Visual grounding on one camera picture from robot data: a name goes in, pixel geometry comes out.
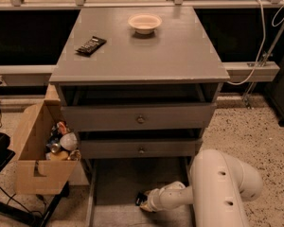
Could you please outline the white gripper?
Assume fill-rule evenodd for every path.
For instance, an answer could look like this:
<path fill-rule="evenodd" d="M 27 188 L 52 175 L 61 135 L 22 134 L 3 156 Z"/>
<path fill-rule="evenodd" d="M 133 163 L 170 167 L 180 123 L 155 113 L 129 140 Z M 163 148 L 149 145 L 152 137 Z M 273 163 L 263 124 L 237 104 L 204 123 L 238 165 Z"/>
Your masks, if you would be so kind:
<path fill-rule="evenodd" d="M 148 196 L 147 203 L 142 202 L 140 204 L 140 208 L 146 212 L 158 212 L 158 211 L 163 211 L 164 206 L 161 202 L 161 194 L 162 190 L 159 188 L 155 188 L 153 190 L 148 190 L 144 192 L 145 196 Z"/>

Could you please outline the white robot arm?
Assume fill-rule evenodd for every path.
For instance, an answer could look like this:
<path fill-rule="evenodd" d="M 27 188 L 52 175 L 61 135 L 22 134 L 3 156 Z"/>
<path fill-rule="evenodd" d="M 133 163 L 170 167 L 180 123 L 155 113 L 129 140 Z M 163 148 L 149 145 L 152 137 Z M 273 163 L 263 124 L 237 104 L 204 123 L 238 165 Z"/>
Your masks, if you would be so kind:
<path fill-rule="evenodd" d="M 199 152 L 190 169 L 191 185 L 174 182 L 145 192 L 139 207 L 148 212 L 193 206 L 196 227 L 250 227 L 243 204 L 262 191 L 259 172 L 215 149 Z"/>

